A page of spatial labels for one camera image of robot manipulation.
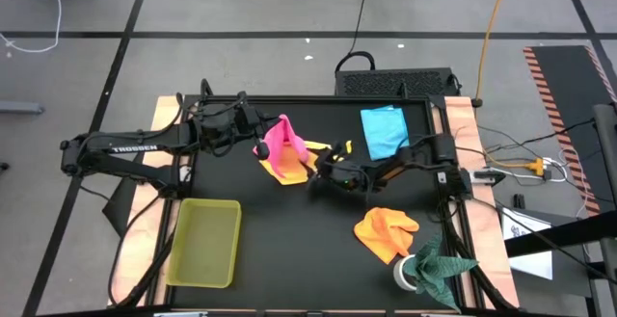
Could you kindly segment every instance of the orange cloth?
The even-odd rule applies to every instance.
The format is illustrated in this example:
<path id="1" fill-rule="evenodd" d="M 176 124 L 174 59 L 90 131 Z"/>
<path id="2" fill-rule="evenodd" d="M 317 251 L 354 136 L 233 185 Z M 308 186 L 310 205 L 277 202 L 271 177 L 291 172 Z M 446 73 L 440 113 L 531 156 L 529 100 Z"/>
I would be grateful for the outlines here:
<path id="1" fill-rule="evenodd" d="M 409 255 L 414 236 L 408 231 L 418 231 L 420 225 L 403 211 L 374 207 L 364 220 L 354 226 L 354 233 L 362 243 L 389 264 L 397 253 Z"/>

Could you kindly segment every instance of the blue cloth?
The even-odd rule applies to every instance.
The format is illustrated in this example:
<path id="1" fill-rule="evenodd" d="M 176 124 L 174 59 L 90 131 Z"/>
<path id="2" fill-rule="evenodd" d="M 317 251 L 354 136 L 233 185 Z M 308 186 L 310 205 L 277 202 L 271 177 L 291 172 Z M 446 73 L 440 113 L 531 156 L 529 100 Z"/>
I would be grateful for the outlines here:
<path id="1" fill-rule="evenodd" d="M 409 145 L 403 110 L 389 105 L 360 110 L 360 116 L 371 160 L 389 158 L 400 146 Z"/>

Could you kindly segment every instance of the yellow plastic tray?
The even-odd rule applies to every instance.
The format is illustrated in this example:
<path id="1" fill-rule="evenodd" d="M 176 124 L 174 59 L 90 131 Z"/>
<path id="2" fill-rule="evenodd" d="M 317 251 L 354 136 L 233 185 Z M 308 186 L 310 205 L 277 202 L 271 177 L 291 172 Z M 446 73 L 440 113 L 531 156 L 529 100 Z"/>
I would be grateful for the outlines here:
<path id="1" fill-rule="evenodd" d="M 167 284 L 226 288 L 240 233 L 236 200 L 187 198 L 180 206 Z"/>

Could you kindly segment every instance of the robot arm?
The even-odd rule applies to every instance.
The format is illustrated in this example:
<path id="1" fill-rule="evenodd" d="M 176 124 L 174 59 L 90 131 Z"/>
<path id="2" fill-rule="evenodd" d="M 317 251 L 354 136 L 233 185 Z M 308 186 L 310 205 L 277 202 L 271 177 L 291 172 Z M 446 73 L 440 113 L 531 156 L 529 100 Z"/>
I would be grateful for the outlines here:
<path id="1" fill-rule="evenodd" d="M 197 150 L 215 156 L 227 154 L 233 145 L 244 140 L 254 140 L 257 157 L 266 159 L 267 145 L 261 141 L 278 118 L 262 115 L 240 92 L 234 102 L 224 105 L 208 101 L 212 95 L 205 80 L 201 83 L 201 100 L 195 108 L 178 110 L 174 121 L 158 131 L 103 133 L 93 132 L 63 141 L 61 169 L 69 176 L 85 176 L 107 173 L 130 177 L 150 183 L 154 188 L 168 194 L 180 189 L 179 172 L 171 166 L 159 168 L 135 163 L 117 157 L 117 154 L 143 151 L 166 151 L 171 154 L 192 154 Z M 177 95 L 182 106 L 181 95 Z M 190 113 L 190 118 L 174 124 L 180 111 Z"/>
<path id="2" fill-rule="evenodd" d="M 429 145 L 431 155 L 419 151 Z M 324 179 L 347 191 L 379 192 L 388 182 L 408 169 L 436 172 L 440 187 L 451 196 L 469 196 L 471 182 L 465 169 L 459 170 L 454 139 L 447 134 L 422 137 L 410 146 L 397 149 L 396 153 L 382 162 L 359 164 L 348 159 L 342 145 L 316 151 L 317 172 L 307 169 L 311 179 Z"/>

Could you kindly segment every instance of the black table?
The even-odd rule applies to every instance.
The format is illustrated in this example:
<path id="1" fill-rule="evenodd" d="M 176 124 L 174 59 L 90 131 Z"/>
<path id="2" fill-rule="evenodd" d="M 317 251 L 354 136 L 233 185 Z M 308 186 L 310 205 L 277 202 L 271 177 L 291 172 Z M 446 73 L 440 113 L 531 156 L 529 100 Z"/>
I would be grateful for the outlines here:
<path id="1" fill-rule="evenodd" d="M 320 97 L 317 103 L 308 97 L 295 101 L 255 97 L 251 103 L 270 114 L 288 115 L 296 134 L 305 140 L 327 144 L 352 140 L 354 159 L 363 161 L 369 161 L 369 156 L 361 109 L 400 106 L 410 135 L 434 132 L 430 106 L 424 99 Z M 331 190 L 310 197 L 305 184 L 282 186 L 256 161 L 253 146 L 238 143 L 224 158 L 198 154 L 194 166 L 193 198 L 236 199 L 242 206 L 231 286 L 171 287 L 168 303 L 178 308 L 257 310 L 447 308 L 426 294 L 400 289 L 392 276 L 397 259 L 384 264 L 356 238 L 353 227 L 366 212 L 363 194 Z M 439 199 L 433 173 L 407 171 L 385 191 L 371 195 L 369 203 L 404 210 L 420 224 L 411 247 L 414 252 L 442 231 L 441 224 L 429 219 L 437 218 Z M 460 287 L 453 280 L 448 284 L 456 297 Z"/>

